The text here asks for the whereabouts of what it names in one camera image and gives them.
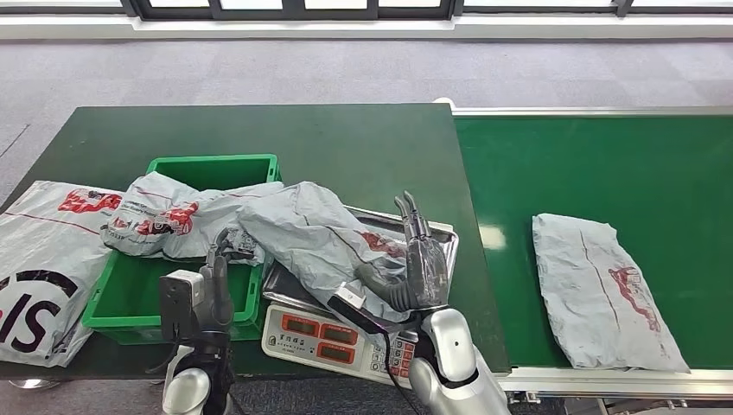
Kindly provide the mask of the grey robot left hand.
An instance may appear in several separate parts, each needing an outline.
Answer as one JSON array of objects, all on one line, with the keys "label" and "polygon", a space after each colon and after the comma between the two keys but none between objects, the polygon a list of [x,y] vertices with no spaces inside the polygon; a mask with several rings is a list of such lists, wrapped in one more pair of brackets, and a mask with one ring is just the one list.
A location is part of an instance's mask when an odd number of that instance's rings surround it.
[{"label": "grey robot left hand", "polygon": [[204,299],[196,311],[202,331],[229,331],[233,321],[233,301],[228,287],[228,255],[232,246],[229,230],[223,229],[207,253],[206,264],[200,268],[204,277]]}]

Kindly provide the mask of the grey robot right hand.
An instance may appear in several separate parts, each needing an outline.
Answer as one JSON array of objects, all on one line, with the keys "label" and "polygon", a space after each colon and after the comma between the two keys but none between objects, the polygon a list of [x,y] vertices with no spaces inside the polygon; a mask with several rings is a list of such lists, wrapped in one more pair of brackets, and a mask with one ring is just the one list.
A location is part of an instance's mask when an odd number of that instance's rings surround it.
[{"label": "grey robot right hand", "polygon": [[427,310],[448,303],[449,270],[442,247],[432,236],[427,220],[419,212],[414,196],[404,191],[395,198],[406,238],[405,277],[386,282],[374,265],[362,265],[355,276],[393,310]]}]

